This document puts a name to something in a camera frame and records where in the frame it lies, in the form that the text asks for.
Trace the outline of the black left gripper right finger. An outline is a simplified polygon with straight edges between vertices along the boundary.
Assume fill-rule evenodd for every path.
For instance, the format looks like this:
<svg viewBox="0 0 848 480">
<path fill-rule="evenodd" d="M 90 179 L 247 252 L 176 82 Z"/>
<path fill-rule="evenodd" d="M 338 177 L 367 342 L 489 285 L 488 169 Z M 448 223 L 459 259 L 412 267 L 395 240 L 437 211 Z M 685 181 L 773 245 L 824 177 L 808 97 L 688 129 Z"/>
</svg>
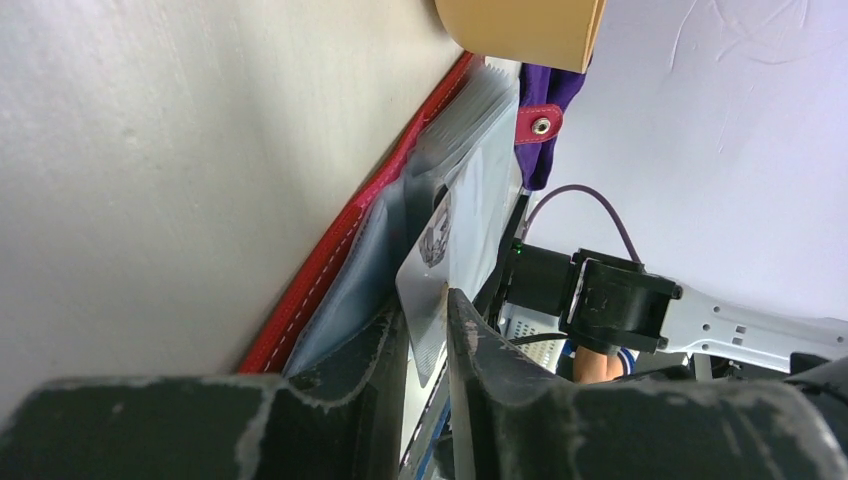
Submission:
<svg viewBox="0 0 848 480">
<path fill-rule="evenodd" d="M 446 293 L 459 479 L 843 479 L 847 363 L 781 381 L 571 383 Z"/>
</svg>

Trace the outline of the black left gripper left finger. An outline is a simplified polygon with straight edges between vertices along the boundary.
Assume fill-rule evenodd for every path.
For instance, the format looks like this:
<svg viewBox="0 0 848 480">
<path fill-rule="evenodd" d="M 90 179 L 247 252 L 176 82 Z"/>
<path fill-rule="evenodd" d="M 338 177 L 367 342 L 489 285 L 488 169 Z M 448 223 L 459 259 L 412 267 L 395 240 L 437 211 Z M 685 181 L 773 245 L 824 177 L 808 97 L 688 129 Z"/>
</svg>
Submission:
<svg viewBox="0 0 848 480">
<path fill-rule="evenodd" d="M 408 338 L 396 299 L 315 366 L 93 377 L 34 390 L 1 429 L 5 479 L 394 479 Z"/>
</svg>

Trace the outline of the silver VIP card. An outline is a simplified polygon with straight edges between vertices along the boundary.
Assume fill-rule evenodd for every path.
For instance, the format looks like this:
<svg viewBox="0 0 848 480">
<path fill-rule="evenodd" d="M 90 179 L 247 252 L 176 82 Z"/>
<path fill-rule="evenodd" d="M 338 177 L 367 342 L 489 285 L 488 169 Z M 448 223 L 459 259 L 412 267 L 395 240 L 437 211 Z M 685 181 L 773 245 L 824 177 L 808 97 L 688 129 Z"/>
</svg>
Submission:
<svg viewBox="0 0 848 480">
<path fill-rule="evenodd" d="M 452 198 L 444 190 L 396 275 L 418 382 L 434 375 L 445 343 L 444 297 L 449 277 Z"/>
</svg>

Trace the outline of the red leather card holder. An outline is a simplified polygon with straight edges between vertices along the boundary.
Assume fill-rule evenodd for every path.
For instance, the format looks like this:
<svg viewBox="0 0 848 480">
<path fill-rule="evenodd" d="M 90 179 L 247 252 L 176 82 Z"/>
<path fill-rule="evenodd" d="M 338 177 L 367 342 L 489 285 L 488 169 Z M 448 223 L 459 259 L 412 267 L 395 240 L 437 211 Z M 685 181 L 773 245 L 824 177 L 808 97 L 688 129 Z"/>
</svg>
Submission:
<svg viewBox="0 0 848 480">
<path fill-rule="evenodd" d="M 296 375 L 399 296 L 396 275 L 441 192 L 452 198 L 447 288 L 478 293 L 521 189 L 516 73 L 463 54 L 389 158 L 348 201 L 294 275 L 241 364 Z"/>
</svg>

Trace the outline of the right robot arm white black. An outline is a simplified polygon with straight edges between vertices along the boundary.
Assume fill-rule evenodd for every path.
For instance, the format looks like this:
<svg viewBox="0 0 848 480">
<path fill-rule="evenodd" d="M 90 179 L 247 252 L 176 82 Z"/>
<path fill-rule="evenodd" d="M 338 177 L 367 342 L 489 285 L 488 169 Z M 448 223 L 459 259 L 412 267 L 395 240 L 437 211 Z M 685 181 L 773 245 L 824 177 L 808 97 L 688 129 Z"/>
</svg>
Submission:
<svg viewBox="0 0 848 480">
<path fill-rule="evenodd" d="M 794 375 L 847 355 L 844 320 L 733 305 L 585 249 L 566 255 L 513 241 L 477 299 L 515 346 L 568 380 L 579 349 L 607 355 L 624 375 L 653 354 L 716 358 L 717 377 L 733 369 Z"/>
</svg>

